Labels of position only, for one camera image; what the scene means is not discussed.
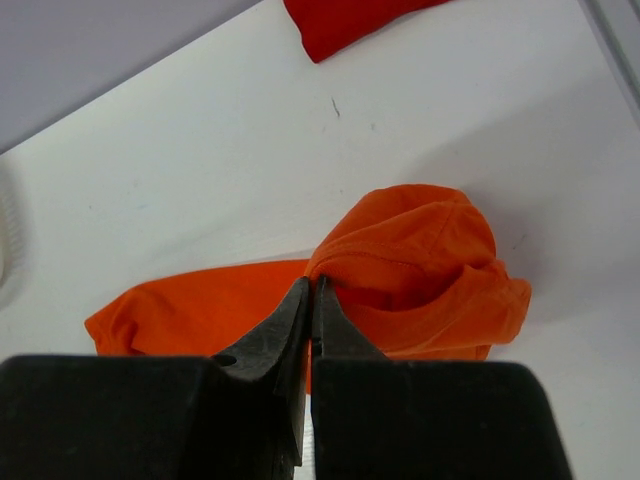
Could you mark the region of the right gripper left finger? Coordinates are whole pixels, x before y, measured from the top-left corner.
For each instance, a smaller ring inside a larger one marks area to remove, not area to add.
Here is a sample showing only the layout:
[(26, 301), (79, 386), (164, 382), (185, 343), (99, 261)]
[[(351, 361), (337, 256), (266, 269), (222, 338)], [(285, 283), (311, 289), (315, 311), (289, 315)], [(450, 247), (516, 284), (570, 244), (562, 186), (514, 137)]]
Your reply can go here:
[(303, 458), (310, 287), (212, 356), (1, 365), (5, 479), (290, 479)]

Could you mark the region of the orange t-shirt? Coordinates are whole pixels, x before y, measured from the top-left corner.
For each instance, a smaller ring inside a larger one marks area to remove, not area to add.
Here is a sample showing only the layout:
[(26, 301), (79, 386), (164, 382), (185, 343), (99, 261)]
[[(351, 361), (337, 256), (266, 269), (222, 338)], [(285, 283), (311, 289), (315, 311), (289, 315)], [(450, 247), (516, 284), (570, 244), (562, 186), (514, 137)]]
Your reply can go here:
[(213, 355), (271, 314), (300, 277), (329, 278), (347, 317), (394, 360), (484, 360), (519, 334), (532, 297), (462, 191), (405, 184), (365, 195), (307, 259), (146, 282), (85, 326), (101, 355)]

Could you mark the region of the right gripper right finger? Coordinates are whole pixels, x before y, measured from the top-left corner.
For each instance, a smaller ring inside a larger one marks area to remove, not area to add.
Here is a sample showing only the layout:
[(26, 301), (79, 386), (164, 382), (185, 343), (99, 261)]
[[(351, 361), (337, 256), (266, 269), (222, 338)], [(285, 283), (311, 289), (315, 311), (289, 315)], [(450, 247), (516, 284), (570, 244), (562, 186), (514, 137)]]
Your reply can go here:
[(568, 479), (546, 393), (509, 362), (392, 360), (321, 277), (311, 319), (319, 479)]

